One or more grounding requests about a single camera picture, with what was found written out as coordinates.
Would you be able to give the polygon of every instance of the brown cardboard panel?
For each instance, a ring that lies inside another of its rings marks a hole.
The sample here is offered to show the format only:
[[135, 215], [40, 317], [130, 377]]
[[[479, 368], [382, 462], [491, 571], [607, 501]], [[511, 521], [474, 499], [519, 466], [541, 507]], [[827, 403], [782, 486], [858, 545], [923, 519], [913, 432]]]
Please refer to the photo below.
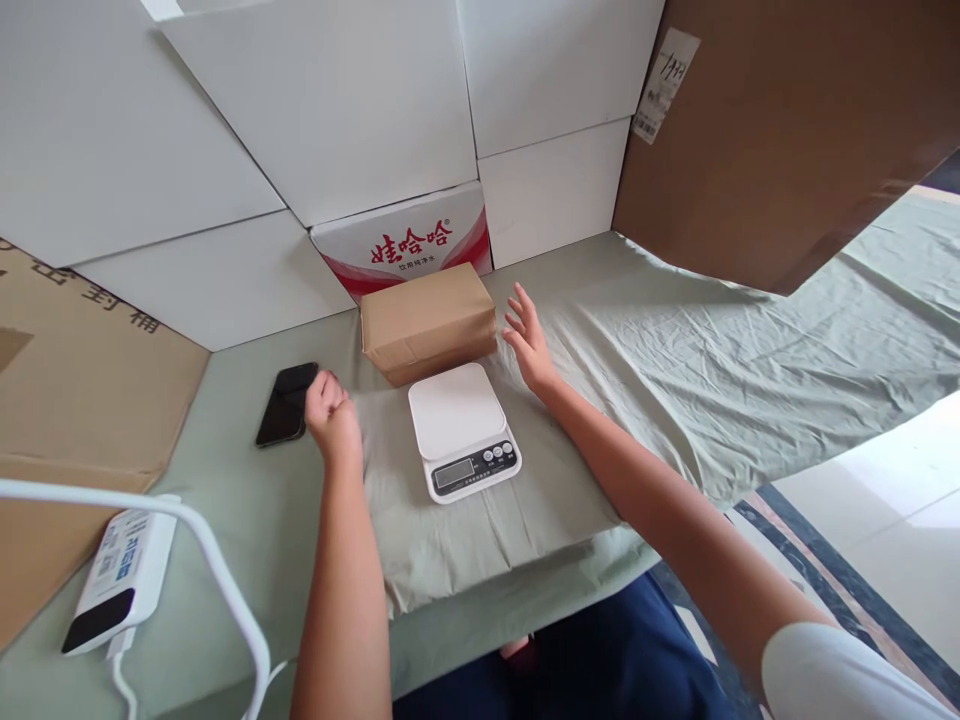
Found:
[[663, 260], [788, 294], [960, 146], [960, 3], [668, 0], [700, 39], [613, 228]]
[[[3, 241], [0, 326], [0, 476], [145, 492], [167, 466], [210, 353]], [[0, 649], [115, 512], [0, 500]]]
[[365, 295], [363, 352], [394, 386], [496, 349], [493, 300], [470, 264]]
[[33, 339], [30, 333], [17, 332], [8, 328], [0, 328], [0, 372], [20, 354], [27, 343]]

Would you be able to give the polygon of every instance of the white kitchen scale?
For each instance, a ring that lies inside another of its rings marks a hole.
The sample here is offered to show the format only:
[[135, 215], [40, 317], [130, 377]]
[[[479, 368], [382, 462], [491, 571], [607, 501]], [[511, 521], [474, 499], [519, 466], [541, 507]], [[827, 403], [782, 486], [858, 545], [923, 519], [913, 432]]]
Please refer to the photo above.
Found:
[[522, 463], [487, 373], [461, 365], [410, 387], [427, 489], [448, 505], [513, 477]]

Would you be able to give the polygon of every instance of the hand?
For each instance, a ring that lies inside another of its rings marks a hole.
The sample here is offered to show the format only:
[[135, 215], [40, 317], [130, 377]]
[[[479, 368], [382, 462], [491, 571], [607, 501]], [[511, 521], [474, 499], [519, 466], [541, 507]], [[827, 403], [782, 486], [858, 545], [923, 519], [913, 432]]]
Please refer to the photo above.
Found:
[[355, 463], [363, 471], [363, 443], [357, 409], [350, 394], [329, 370], [317, 373], [307, 390], [304, 418], [327, 468]]
[[539, 395], [551, 385], [560, 382], [560, 374], [550, 359], [547, 339], [540, 327], [540, 320], [537, 319], [537, 308], [533, 300], [520, 283], [514, 283], [513, 289], [519, 299], [510, 298], [507, 302], [518, 317], [506, 314], [510, 327], [503, 329], [503, 339], [513, 348], [520, 365], [520, 374], [523, 375], [527, 387]]

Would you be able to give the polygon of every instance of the smartphone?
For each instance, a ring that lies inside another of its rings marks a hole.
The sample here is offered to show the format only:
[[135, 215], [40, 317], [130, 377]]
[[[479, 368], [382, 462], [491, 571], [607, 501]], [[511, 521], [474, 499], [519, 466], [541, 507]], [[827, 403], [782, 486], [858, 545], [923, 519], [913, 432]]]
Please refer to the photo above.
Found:
[[303, 411], [307, 404], [307, 388], [320, 371], [316, 363], [286, 368], [277, 373], [267, 409], [257, 432], [257, 447], [268, 447], [287, 440], [296, 440], [306, 431]]

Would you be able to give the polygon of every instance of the pale green cloth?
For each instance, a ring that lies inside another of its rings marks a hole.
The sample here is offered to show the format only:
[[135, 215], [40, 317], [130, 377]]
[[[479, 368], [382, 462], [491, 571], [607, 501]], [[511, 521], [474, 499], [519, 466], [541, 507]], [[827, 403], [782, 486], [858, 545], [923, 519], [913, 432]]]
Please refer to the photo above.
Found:
[[[726, 508], [958, 388], [958, 258], [960, 206], [908, 196], [789, 298], [665, 268], [613, 233], [485, 284], [503, 309], [521, 281], [567, 380]], [[216, 353], [154, 489], [208, 518], [275, 661], [299, 644], [323, 468], [309, 439], [257, 450], [253, 438], [275, 373], [308, 360], [337, 372], [357, 400], [396, 617], [396, 694], [611, 594], [655, 562], [617, 527], [505, 347], [482, 364], [523, 470], [453, 505], [433, 504], [406, 391], [363, 358], [358, 331], [351, 311]], [[119, 716], [102, 651], [57, 653], [82, 579], [0, 659], [0, 716]], [[245, 707], [248, 687], [234, 686], [252, 672], [246, 646], [182, 529], [126, 672], [151, 716], [217, 692], [190, 713], [239, 716]], [[283, 712], [292, 679], [281, 676], [268, 707]]]

